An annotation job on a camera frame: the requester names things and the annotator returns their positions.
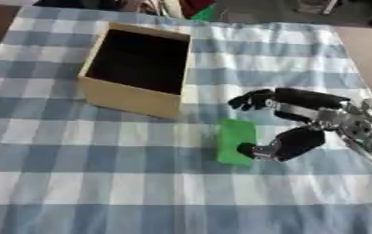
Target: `green block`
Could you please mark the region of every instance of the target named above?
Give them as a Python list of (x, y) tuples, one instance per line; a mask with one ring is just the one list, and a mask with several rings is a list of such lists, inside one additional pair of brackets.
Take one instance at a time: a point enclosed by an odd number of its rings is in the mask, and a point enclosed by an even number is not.
[(255, 124), (253, 122), (225, 119), (221, 121), (218, 137), (217, 160), (223, 164), (250, 165), (252, 159), (237, 151), (241, 143), (255, 144)]

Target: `wooden box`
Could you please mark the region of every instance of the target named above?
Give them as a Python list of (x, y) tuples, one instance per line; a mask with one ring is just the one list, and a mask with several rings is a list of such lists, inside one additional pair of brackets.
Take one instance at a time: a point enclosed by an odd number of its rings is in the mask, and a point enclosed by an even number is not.
[(79, 74), (88, 103), (158, 117), (179, 113), (190, 36), (110, 23)]

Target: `black fingertip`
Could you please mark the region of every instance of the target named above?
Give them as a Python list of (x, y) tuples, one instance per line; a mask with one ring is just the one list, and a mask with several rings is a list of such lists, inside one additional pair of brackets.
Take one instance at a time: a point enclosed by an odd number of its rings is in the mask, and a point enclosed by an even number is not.
[(229, 105), (232, 109), (237, 109), (243, 103), (242, 97), (237, 97), (229, 101)]
[(240, 154), (246, 155), (247, 157), (255, 158), (255, 155), (253, 154), (253, 150), (252, 150), (252, 148), (255, 146), (256, 146), (255, 144), (251, 144), (251, 143), (241, 143), (237, 147), (237, 151)]

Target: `blue and white checkered cloth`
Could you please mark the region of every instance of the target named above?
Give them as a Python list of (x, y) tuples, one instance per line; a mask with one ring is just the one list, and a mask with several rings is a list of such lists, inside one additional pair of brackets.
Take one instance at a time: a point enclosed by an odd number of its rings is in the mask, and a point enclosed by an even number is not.
[[(178, 120), (85, 103), (77, 74), (109, 21), (191, 34)], [(295, 126), (226, 104), (275, 87), (371, 96), (331, 27), (23, 8), (0, 44), (0, 234), (372, 233), (372, 166), (333, 134), (287, 163), (213, 160), (222, 118), (261, 144)]]

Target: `metal mechanism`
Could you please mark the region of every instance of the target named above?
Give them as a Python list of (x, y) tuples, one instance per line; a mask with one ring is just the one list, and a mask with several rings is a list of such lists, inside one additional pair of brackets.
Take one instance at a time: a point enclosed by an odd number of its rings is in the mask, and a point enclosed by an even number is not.
[(247, 111), (264, 107), (283, 119), (304, 126), (278, 134), (269, 145), (241, 143), (237, 149), (251, 158), (285, 161), (324, 144), (324, 132), (335, 132), (347, 147), (372, 164), (372, 100), (356, 106), (348, 98), (319, 92), (279, 88), (255, 90), (229, 101)]

